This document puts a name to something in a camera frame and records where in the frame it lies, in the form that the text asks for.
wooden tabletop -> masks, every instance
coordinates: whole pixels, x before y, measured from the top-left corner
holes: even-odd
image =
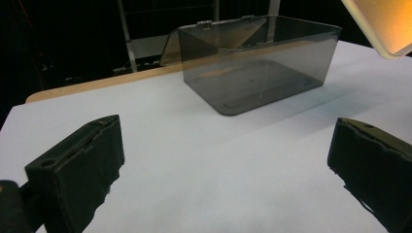
[[[79,93],[83,91],[103,88],[103,87],[122,84],[122,83],[140,81],[140,80],[144,80],[144,79],[148,79],[148,78],[152,78],[156,76],[161,76],[161,75],[166,75],[166,74],[171,74],[171,73],[175,73],[179,71],[182,71],[181,64],[156,68],[156,69],[147,70],[147,71],[136,72],[136,73],[122,75],[122,76],[111,77],[108,79],[103,79],[103,80],[98,80],[98,81],[79,83],[79,84],[64,86],[64,87],[55,88],[55,89],[43,90],[43,91],[36,92],[30,95],[26,99],[25,103],[32,103],[36,101],[52,99],[52,98],[59,97],[59,96],[75,94],[75,93]]]

white table surface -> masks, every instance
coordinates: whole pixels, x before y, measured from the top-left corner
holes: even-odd
[[[24,184],[34,158],[118,114],[126,162],[85,232],[387,232],[326,158],[338,117],[412,142],[411,72],[412,58],[339,42],[324,86],[239,116],[217,114],[181,72],[16,106],[0,179]]]

dark background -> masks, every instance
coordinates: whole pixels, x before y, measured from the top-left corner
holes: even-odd
[[[213,0],[122,2],[131,39],[213,19]],[[221,0],[220,19],[267,15],[268,6],[269,0]],[[279,15],[341,26],[341,40],[370,46],[340,0],[283,0]],[[0,127],[35,92],[127,68],[117,0],[1,0],[0,40]]]

